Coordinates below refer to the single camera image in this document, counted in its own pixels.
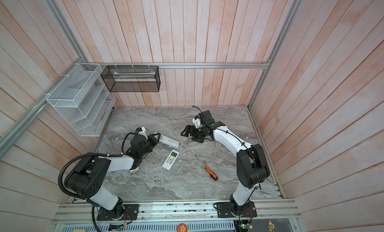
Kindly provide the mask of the white TV remote control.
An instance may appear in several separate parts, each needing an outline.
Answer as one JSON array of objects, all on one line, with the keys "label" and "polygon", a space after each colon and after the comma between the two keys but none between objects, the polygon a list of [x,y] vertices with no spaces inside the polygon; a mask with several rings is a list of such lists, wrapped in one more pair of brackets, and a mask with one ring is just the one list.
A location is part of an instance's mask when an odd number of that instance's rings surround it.
[{"label": "white TV remote control", "polygon": [[178,149],[179,148],[179,142],[171,139],[167,136],[164,136],[160,133],[154,133],[154,136],[159,140],[160,143],[167,145],[171,148]]}]

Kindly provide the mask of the orange handled screwdriver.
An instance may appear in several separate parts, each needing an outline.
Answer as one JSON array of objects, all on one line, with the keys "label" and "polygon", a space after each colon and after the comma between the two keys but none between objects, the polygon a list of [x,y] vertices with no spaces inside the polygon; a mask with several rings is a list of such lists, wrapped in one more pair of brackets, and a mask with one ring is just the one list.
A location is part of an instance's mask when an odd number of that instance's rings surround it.
[{"label": "orange handled screwdriver", "polygon": [[195,155],[195,157],[204,165],[204,168],[205,168],[206,172],[210,175],[210,177],[214,181],[217,181],[219,179],[218,176],[197,155]]}]

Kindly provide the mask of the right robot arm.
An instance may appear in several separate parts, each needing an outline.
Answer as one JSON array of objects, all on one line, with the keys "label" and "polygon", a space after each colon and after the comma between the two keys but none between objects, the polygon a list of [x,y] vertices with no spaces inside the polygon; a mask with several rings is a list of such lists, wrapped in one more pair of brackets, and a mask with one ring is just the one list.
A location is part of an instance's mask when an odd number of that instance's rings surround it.
[{"label": "right robot arm", "polygon": [[222,122],[216,122],[211,112],[201,111],[193,125],[187,125],[181,132],[182,137],[191,137],[192,141],[203,143],[211,138],[224,145],[236,157],[236,169],[239,184],[230,196],[230,201],[217,203],[214,208],[220,218],[241,218],[243,215],[256,216],[251,196],[255,190],[261,190],[261,183],[271,175],[264,149],[261,145],[252,145],[231,132]]}]

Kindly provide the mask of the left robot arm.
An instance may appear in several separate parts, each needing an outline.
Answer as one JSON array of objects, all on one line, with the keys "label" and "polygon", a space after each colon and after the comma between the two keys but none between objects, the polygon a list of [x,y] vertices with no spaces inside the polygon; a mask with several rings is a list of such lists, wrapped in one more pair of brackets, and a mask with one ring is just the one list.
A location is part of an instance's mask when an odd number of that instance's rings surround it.
[{"label": "left robot arm", "polygon": [[145,136],[143,132],[128,133],[120,154],[87,153],[70,160],[59,173],[60,190],[84,200],[112,220],[128,215],[123,200],[104,185],[108,173],[134,171],[160,142],[161,134]]}]

